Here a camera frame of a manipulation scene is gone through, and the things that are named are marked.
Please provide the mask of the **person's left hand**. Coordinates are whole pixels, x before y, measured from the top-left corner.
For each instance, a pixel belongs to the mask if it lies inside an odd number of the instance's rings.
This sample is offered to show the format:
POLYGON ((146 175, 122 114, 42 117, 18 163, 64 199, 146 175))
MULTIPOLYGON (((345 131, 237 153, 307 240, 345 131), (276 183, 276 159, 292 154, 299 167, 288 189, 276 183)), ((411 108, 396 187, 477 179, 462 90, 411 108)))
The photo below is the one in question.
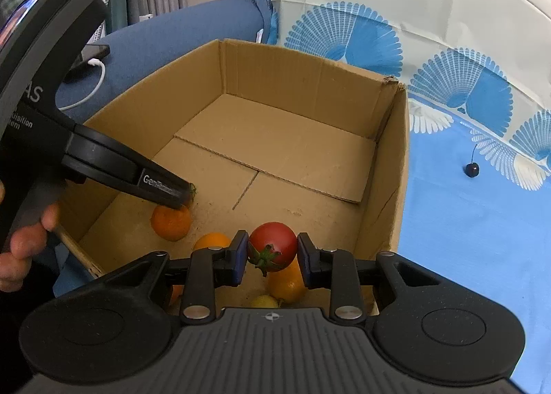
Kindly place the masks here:
POLYGON ((8 251, 1 253, 1 292, 14 292, 22 287, 32 259, 46 248, 47 232, 55 229, 59 216, 59 204, 54 202, 44 209, 39 222, 13 233, 8 251))

